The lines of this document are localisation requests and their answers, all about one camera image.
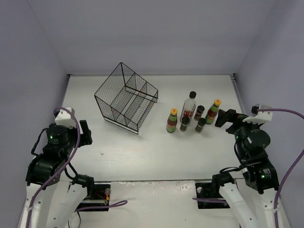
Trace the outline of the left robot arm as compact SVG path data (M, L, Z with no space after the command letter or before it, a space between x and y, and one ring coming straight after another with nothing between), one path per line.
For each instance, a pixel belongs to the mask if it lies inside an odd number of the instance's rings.
M27 198L20 225L22 228L47 226L46 213L61 173L70 165L79 147L93 143L86 120L81 120L71 128L53 123L42 131L47 134L47 144L40 154L35 153L37 144L31 150L34 159L26 175Z

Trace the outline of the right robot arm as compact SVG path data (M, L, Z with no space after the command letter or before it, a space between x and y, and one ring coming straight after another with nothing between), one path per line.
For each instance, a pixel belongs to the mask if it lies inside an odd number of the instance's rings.
M213 175L210 190L224 198L242 228L279 228L284 226L278 200L280 185L266 153L270 136L260 129L272 120L273 113L262 106L255 106L253 112L253 116L248 116L233 109L219 110L215 126L232 124L226 132L235 137L234 151L240 163L237 171L251 189L256 213L250 210L228 171Z

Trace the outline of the sauce bottle yellow cap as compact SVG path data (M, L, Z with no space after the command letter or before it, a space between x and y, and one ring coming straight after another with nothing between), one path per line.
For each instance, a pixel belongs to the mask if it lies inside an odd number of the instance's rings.
M207 114L205 116L206 124L212 124L214 122L214 119L218 114L220 105L221 105L221 100L216 99L213 105L207 111Z
M178 110L176 108L172 108L167 120L167 125L166 125L167 132L173 133L176 131L176 126L178 121L177 115L178 115Z

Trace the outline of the spice jar taped lid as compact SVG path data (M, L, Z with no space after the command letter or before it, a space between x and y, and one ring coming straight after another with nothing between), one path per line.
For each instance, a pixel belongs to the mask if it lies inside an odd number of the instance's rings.
M205 110L204 106L202 106L202 105L197 106L197 110L196 110L195 115L194 115L194 120L195 121L198 121L201 118L204 110Z

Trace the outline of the clear bottle red label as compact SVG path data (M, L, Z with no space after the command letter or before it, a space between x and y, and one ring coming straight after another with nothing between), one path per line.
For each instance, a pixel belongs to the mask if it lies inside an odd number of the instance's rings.
M188 117L190 121L192 120L195 108L196 108L196 92L191 91L189 94L189 98L184 101L182 112L180 115L180 121L184 116Z

